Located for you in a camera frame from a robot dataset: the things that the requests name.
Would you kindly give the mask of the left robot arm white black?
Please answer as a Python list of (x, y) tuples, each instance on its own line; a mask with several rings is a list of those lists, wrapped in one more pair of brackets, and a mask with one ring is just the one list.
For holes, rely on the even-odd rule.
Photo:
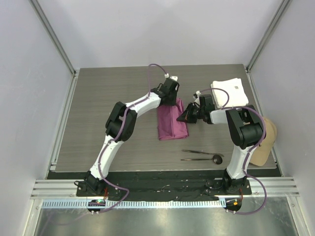
[(103, 146), (93, 166), (87, 171), (82, 182), (82, 190), (100, 196), (107, 185), (105, 179), (110, 166), (124, 142), (133, 134), (136, 120), (146, 112), (161, 105), (175, 105), (179, 84), (170, 86), (159, 84), (141, 98), (129, 102), (117, 102), (105, 124)]

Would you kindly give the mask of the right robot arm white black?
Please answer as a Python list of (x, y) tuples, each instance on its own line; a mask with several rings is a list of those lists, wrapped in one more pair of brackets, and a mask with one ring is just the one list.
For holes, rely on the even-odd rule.
[(177, 121), (196, 123), (199, 119), (207, 124), (228, 125), (234, 148), (223, 173), (221, 189), (234, 194), (246, 184), (249, 160), (266, 136), (265, 122), (251, 104), (217, 109), (210, 94), (200, 95), (189, 103)]

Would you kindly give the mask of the magenta cloth napkin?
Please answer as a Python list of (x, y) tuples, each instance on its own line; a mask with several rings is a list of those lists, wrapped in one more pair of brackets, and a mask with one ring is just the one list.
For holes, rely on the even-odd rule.
[(176, 99), (174, 106), (162, 105), (157, 108), (157, 130), (160, 141), (183, 139), (189, 136), (187, 124), (177, 121), (183, 112), (184, 106), (180, 98)]

